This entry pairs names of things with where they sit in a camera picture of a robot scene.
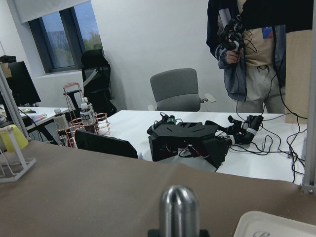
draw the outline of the metal pole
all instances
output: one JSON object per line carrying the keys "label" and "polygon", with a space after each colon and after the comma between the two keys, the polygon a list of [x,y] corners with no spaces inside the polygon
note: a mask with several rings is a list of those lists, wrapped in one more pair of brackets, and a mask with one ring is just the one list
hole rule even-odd
{"label": "metal pole", "polygon": [[309,112],[307,123],[305,175],[302,190],[316,194],[316,4],[313,14],[313,46],[310,82]]}
{"label": "metal pole", "polygon": [[4,102],[9,110],[9,113],[12,117],[13,123],[20,129],[20,131],[23,133],[26,139],[30,140],[29,134],[23,123],[18,107],[16,106],[16,103],[12,96],[12,92],[9,88],[8,82],[6,81],[6,78],[4,76],[2,67],[0,67],[0,91],[3,96]]}
{"label": "metal pole", "polygon": [[160,237],[199,237],[199,202],[183,185],[166,189],[159,204]]}

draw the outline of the white desk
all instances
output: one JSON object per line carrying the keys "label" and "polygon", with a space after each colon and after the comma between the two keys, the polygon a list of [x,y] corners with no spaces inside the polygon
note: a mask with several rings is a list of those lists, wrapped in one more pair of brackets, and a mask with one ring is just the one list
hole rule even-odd
{"label": "white desk", "polygon": [[[54,109],[56,109],[55,107],[18,107],[20,110],[24,110],[24,109],[31,109],[36,111],[37,114],[47,114],[47,116],[37,122],[35,122],[35,124],[37,126],[43,124],[43,123],[47,123],[48,121],[52,120],[55,116],[55,111]],[[65,113],[68,111],[68,108],[60,108],[61,113]],[[29,125],[26,127],[27,130],[30,130],[32,128],[34,128],[35,125],[32,123],[32,125]]]}
{"label": "white desk", "polygon": [[[183,122],[204,122],[211,120],[220,126],[227,127],[232,125],[228,121],[228,116],[231,115],[234,119],[241,120],[235,113],[208,113],[208,112],[165,112],[168,115],[174,115],[176,118],[181,118]],[[249,114],[239,114],[246,119]],[[264,114],[265,119],[276,118],[277,114]],[[134,148],[141,152],[143,159],[152,160],[151,150],[149,147],[147,129],[155,122],[161,120],[160,112],[158,111],[120,111],[108,118],[110,122],[111,136],[129,141]],[[285,116],[271,121],[263,121],[265,129],[277,134],[281,137],[282,151],[289,151],[286,143],[286,138],[298,132],[297,124],[288,124],[284,122]],[[306,129],[306,124],[301,124],[301,131]],[[261,130],[254,137],[253,142],[259,147],[263,143],[266,135],[270,135],[273,139],[272,152],[277,151],[279,139],[277,136]],[[301,157],[303,142],[306,132],[299,134],[295,139],[292,147]],[[256,151],[254,145],[247,147],[249,150]],[[180,162],[191,167],[214,171],[215,168],[205,161],[203,158],[180,158],[178,156],[168,158],[160,162]],[[304,169],[296,162],[296,170],[304,173]],[[225,174],[233,174],[244,177],[264,178],[274,180],[293,180],[293,172],[291,170],[292,160],[286,154],[271,153],[266,156],[254,155],[248,152],[235,152],[229,149],[226,155],[226,160],[219,167],[217,172]],[[296,174],[296,184],[302,182],[302,175]]]}
{"label": "white desk", "polygon": [[[18,107],[20,110],[24,110],[24,109],[31,109],[33,111],[36,111],[37,114],[47,114],[47,116],[37,122],[35,122],[36,126],[34,123],[31,123],[30,125],[28,125],[26,127],[28,132],[32,132],[35,130],[38,130],[39,132],[41,132],[48,141],[52,141],[52,144],[58,145],[58,143],[55,141],[55,139],[53,138],[53,136],[47,131],[47,129],[45,128],[45,125],[53,122],[53,118],[55,116],[55,111],[53,107]],[[65,113],[67,112],[69,109],[68,108],[60,108],[61,113]]]}

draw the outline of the sticker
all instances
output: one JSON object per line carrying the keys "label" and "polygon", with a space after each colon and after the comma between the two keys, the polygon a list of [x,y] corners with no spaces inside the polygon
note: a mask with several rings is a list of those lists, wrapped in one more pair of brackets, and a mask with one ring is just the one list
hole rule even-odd
{"label": "sticker", "polygon": [[262,36],[264,39],[272,38],[272,36],[273,36],[272,26],[263,27],[262,28]]}

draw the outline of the black office chair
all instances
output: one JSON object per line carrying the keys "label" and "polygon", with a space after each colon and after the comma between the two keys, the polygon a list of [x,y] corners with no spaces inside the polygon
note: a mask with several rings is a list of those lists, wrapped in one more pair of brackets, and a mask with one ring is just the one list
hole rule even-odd
{"label": "black office chair", "polygon": [[107,113],[108,117],[115,114],[117,109],[110,101],[111,66],[102,49],[86,51],[81,62],[84,96],[92,103],[95,112]]}

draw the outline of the metal knob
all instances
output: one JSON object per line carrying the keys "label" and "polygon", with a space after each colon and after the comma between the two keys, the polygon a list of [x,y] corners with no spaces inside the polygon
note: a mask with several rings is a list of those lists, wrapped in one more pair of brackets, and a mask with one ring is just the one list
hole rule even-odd
{"label": "metal knob", "polygon": [[160,237],[199,236],[199,202],[192,189],[183,185],[167,188],[159,208]]}

